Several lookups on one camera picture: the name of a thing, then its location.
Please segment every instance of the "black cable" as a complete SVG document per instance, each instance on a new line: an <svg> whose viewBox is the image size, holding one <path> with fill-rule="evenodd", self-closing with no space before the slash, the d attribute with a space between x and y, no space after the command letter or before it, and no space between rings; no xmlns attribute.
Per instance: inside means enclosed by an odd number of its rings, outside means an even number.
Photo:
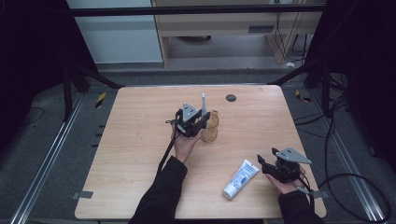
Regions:
<svg viewBox="0 0 396 224"><path fill-rule="evenodd" d="M38 119L35 119L35 120L33 120L33 121L30 121L30 122L22 123L21 125L33 124L33 123L37 122L38 120L40 120L41 118L43 118L43 116L44 116L44 109L43 109L43 108L35 106L35 107L30 108L30 109L31 109L31 110L32 110L32 109L39 109L39 110L41 110L41 115L38 117Z"/></svg>
<svg viewBox="0 0 396 224"><path fill-rule="evenodd" d="M386 198L385 194L384 194L384 193L381 191L381 189L380 189L379 187L377 187L372 181L370 181L369 179L367 179L367 178L365 178L365 177L363 177L363 176L361 176L361 175L355 175L355 174L349 174L349 173L338 174L338 175L334 175L334 176L332 176L332 177L329 177L329 170L328 170L328 145L329 145L329 139L330 139L330 135L331 135L331 129L332 129L332 126L334 125L334 115L333 115L333 114L334 114L335 108L337 108L337 105L338 105L340 102L337 102L337 100L336 100L336 101L334 102L334 104L332 105L332 109L330 110L330 112L331 112L331 115L330 115L331 123L330 123L329 131L328 131L327 136L326 136L325 148L324 148L324 149L325 149L325 151L324 151L324 154L325 154L325 155L324 155L324 158L325 158L325 161L324 161L324 169L325 169L325 176L326 176L326 179L324 180L323 183L319 184L318 187L321 188L324 184L327 184L327 187L328 187L328 189L329 189L329 192L330 192L330 194L332 195L332 197L334 198L335 202L336 202L338 205L340 205L345 211L347 211L350 215L352 215L353 217L355 217L356 219L358 219L358 220L360 220L360 221L370 222L370 223L381 223L381 222L385 222L386 220L388 220L388 219L390 218L390 215L391 215L391 206L390 206L390 203L389 203L388 199ZM349 209L347 209L347 208L336 198L334 192L332 191L332 186L331 186L331 184L330 184L330 181L331 181L331 180L333 180L333 179L335 179L335 178L337 178L337 177L340 177L340 176L355 176L355 177L358 177L358 178L361 178L361 179L367 181L367 183L369 183L369 184L379 193L379 195L384 199L384 201L386 202L386 204L387 204L387 206L388 206L388 213L386 214L386 216L385 216L383 219L381 219L381 220L372 221L372 220L367 219L367 218L365 218L365 217L361 217L361 216L359 216L359 215L353 213L353 212L350 211Z"/></svg>
<svg viewBox="0 0 396 224"><path fill-rule="evenodd" d="M173 120L167 120L166 123L170 123L171 125L175 125L175 128L173 129L172 133L172 139L171 142L168 145L168 148L166 149L165 153L163 154L163 158L160 161L160 164L158 164L158 169L157 169L157 174L155 175L155 178L160 174L161 170L163 169L163 164L165 163L166 159L168 158L169 152L171 151L173 145L175 144L176 139L180 136L177 135L177 116L179 116L183 111L179 109L176 114L175 114L175 119Z"/></svg>
<svg viewBox="0 0 396 224"><path fill-rule="evenodd" d="M286 52L286 47L285 44L283 42L283 38L282 38L282 34L279 31L279 20L280 20L280 12L276 13L276 29L275 29L275 43L277 45L277 48L280 50L280 52L282 53L282 57L285 61L290 62L290 63L295 63L295 62L299 62L301 59L292 59L288 56L288 53ZM279 46L279 43L277 42L276 36L277 34L279 34L279 39L282 43L282 47L283 49Z"/></svg>
<svg viewBox="0 0 396 224"><path fill-rule="evenodd" d="M160 164L158 164L158 169L157 169L157 174L155 175L155 178L157 178L157 176L160 174L161 170L163 169L163 164L165 163L166 159L168 158L169 152L171 151L173 145L175 144L176 139L179 137L180 135L177 135L177 131L176 131L176 127L173 131L172 134L172 140L168 145L168 148L166 149L165 153L163 154L163 158L160 161Z"/></svg>
<svg viewBox="0 0 396 224"><path fill-rule="evenodd" d="M318 135L318 134L315 134L315 133L311 133L311 132L308 132L308 131L306 131L306 130L303 130L303 129L299 129L299 128L297 128L297 130L298 130L298 131L301 131L301 132L304 132L304 133L311 134L311 135L313 135L313 136L315 136L315 137L319 137L319 138L326 138L326 136L321 136L321 135Z"/></svg>

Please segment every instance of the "white tube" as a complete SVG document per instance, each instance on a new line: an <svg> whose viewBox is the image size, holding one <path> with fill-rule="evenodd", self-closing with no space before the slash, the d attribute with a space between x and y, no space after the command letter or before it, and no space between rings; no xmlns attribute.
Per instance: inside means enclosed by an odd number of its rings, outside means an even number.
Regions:
<svg viewBox="0 0 396 224"><path fill-rule="evenodd" d="M244 160L239 170L233 176L233 179L223 190L224 197L226 197L228 200L231 200L236 195L236 193L246 185L251 177L257 174L259 171L259 168L257 168L253 163L248 160Z"/></svg>

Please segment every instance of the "white cabinet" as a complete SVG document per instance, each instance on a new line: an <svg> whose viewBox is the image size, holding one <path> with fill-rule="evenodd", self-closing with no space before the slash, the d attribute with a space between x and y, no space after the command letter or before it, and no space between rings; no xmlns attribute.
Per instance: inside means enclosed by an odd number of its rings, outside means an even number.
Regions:
<svg viewBox="0 0 396 224"><path fill-rule="evenodd" d="M149 0L67 0L70 8L151 7ZM101 68L163 63L153 16L76 17L93 60Z"/></svg>

